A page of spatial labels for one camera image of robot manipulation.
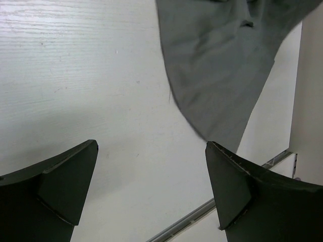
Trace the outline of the grey pleated skirt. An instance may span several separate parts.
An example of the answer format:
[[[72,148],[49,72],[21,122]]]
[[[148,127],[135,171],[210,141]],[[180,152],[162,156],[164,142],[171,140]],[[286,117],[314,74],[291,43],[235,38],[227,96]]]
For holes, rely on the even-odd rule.
[[[197,134],[236,152],[287,35],[320,1],[157,1],[177,107]]]

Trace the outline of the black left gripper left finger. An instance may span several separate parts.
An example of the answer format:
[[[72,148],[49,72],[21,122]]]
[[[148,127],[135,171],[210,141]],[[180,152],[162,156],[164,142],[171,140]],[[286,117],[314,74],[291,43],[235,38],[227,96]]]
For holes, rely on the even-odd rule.
[[[1,241],[70,241],[98,155],[87,140],[57,156],[1,176]]]

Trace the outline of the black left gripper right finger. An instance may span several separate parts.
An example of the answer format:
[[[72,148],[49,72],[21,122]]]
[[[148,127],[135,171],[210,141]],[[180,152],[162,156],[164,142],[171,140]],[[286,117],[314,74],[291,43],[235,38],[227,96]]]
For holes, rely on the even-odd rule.
[[[228,241],[322,241],[322,186],[272,172],[215,142],[205,155]]]

